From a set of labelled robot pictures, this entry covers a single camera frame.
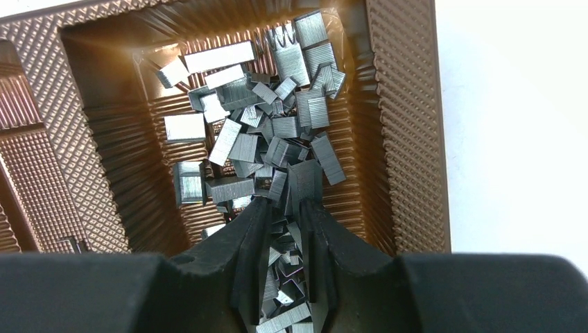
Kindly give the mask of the pile of staple strips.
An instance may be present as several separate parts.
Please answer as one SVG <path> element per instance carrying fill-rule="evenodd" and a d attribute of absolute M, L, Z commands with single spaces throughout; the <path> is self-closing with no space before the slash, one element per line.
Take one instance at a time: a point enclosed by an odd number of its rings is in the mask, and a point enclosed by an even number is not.
<path fill-rule="evenodd" d="M 233 221 L 254 199 L 270 203 L 273 242 L 267 247 L 256 330 L 299 332 L 313 328 L 313 320 L 288 166 L 316 160 L 323 187 L 346 179 L 326 132 L 329 100 L 338 98 L 346 75 L 318 10 L 270 29 L 266 45 L 277 67 L 274 77 L 245 68 L 251 42 L 197 52 L 199 64 L 211 73 L 202 87 L 188 92 L 190 113 L 167 116 L 164 125 L 169 143 L 201 143 L 208 125 L 220 128 L 207 159 L 173 165 L 176 203 L 212 207 L 223 216 L 222 223 L 202 230 L 201 239 Z"/>

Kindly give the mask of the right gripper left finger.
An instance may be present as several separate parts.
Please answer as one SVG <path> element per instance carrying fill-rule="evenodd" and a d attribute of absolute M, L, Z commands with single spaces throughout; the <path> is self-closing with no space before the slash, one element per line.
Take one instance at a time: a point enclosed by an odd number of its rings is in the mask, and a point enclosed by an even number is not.
<path fill-rule="evenodd" d="M 233 221 L 171 258 L 143 254 L 1 256 L 2 332 L 242 332 L 253 326 L 272 208 Z"/>

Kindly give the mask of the brown plastic tray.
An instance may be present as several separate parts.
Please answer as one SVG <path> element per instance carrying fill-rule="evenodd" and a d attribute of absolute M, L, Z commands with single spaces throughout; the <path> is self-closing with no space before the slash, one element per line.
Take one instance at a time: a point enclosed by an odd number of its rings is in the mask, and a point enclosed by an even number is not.
<path fill-rule="evenodd" d="M 346 180 L 325 206 L 385 253 L 447 252 L 449 205 L 432 1 L 81 1 L 1 18 L 1 250 L 174 255 L 219 224 L 177 206 L 169 144 L 201 74 L 165 89 L 176 57 L 320 9 L 345 85 L 328 136 Z"/>

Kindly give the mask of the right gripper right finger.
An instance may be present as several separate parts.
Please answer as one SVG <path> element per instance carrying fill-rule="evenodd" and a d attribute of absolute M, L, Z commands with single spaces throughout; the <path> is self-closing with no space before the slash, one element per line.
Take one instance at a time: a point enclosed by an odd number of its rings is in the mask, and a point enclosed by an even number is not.
<path fill-rule="evenodd" d="M 586 332 L 587 279 L 551 255 L 391 257 L 300 204 L 316 332 Z"/>

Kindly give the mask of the staple strip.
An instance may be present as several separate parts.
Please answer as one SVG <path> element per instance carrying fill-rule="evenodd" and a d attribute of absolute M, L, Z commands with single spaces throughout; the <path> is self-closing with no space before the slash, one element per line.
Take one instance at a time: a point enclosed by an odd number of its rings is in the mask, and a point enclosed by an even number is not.
<path fill-rule="evenodd" d="M 322 173 L 322 167 L 316 160 L 306 160 L 288 166 L 288 186 L 296 218 L 300 215 L 300 203 L 303 200 L 322 200 Z"/>

